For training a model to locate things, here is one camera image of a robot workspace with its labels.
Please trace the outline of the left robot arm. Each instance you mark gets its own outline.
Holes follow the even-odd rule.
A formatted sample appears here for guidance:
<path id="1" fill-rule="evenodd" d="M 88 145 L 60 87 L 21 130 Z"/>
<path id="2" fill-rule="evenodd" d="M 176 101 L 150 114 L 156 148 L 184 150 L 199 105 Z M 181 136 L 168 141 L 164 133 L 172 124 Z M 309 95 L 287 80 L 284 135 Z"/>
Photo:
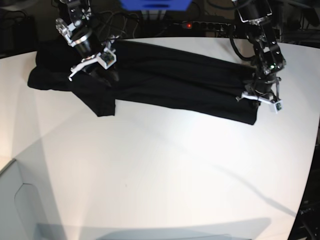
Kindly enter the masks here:
<path id="1" fill-rule="evenodd" d="M 273 30 L 270 4 L 267 0 L 234 0 L 232 3 L 254 51 L 252 57 L 241 58 L 255 67 L 252 80 L 247 81 L 238 100 L 265 103 L 278 111 L 282 102 L 279 97 L 281 78 L 277 73 L 285 67 L 286 60 Z"/>

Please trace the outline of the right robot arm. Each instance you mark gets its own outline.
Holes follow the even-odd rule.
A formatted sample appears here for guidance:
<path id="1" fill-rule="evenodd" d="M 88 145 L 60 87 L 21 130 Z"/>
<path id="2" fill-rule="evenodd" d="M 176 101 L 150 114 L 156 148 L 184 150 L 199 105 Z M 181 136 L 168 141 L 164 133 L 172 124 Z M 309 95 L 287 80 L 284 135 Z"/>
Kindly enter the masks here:
<path id="1" fill-rule="evenodd" d="M 92 27 L 91 2 L 89 0 L 58 0 L 59 17 L 55 27 L 67 44 L 74 48 L 81 61 L 72 66 L 68 79 L 84 72 L 97 79 L 105 79 L 108 85 L 120 80 L 116 70 L 116 50 L 112 47 L 118 36 L 111 35 L 101 41 Z"/>

